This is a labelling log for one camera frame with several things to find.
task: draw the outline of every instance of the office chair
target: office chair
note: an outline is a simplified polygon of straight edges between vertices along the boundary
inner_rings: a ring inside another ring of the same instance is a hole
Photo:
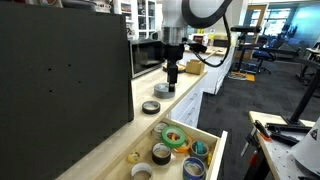
[[[266,44],[268,41],[267,37],[264,36],[260,36],[258,39],[258,43],[263,43]],[[263,71],[268,71],[269,74],[271,74],[270,69],[266,68],[266,67],[262,67],[262,63],[263,61],[269,61],[269,62],[273,62],[276,60],[276,55],[270,53],[270,52],[266,52],[266,51],[261,51],[261,50],[254,50],[252,53],[252,57],[256,58],[257,61],[259,62],[257,68],[257,73],[261,73],[261,70]]]

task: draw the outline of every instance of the gray carpet floor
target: gray carpet floor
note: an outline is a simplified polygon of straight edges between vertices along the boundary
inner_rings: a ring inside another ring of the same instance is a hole
[[[249,147],[242,158],[240,153],[253,127],[249,111],[291,115],[307,88],[295,77],[301,70],[300,64],[275,61],[264,62],[264,66],[272,74],[262,72],[255,76],[255,82],[225,77],[217,95],[203,95],[198,128],[218,136],[223,130],[228,131],[219,173],[221,180],[243,179],[246,173],[254,148]],[[320,99],[312,98],[300,118],[316,121],[319,116]],[[273,179],[272,175],[269,173],[266,179]]]

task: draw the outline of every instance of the open drawer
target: open drawer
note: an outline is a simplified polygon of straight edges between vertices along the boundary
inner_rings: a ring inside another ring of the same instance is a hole
[[[220,163],[224,151],[224,146],[227,139],[227,132],[223,132],[221,138],[206,133],[204,131],[186,126],[179,122],[173,121],[171,119],[163,119],[162,122],[165,122],[169,125],[177,126],[181,128],[186,134],[189,134],[193,140],[200,140],[206,143],[208,146],[213,147],[213,155],[210,166],[206,165],[206,179],[215,180],[218,177],[218,172],[220,168]],[[144,137],[139,138],[139,143],[137,143],[134,148],[128,149],[127,152],[137,151],[140,153],[139,162],[148,163],[152,169],[152,180],[163,180],[163,179],[174,179],[174,180],[182,180],[182,164],[186,157],[189,157],[188,153],[177,153],[175,151],[171,152],[171,160],[168,164],[164,166],[160,166],[155,164],[152,161],[151,149],[154,144],[159,142],[155,138],[152,137],[151,132]],[[120,162],[114,163],[115,166],[112,167],[112,170],[107,173],[105,177],[100,177],[105,180],[122,180],[122,179],[131,179],[131,169],[134,164],[129,163],[127,161],[127,156],[123,155],[120,158]]]

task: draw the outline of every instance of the black panel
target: black panel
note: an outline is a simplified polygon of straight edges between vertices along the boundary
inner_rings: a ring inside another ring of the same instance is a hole
[[[53,179],[133,119],[125,18],[0,3],[0,179]]]

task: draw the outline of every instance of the black tape roll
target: black tape roll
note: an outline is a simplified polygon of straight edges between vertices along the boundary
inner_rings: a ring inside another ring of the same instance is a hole
[[[158,165],[166,165],[171,160],[171,149],[163,143],[157,143],[152,148],[152,160]]]
[[[156,114],[160,111],[160,103],[157,101],[146,101],[142,104],[142,111],[146,114]]]

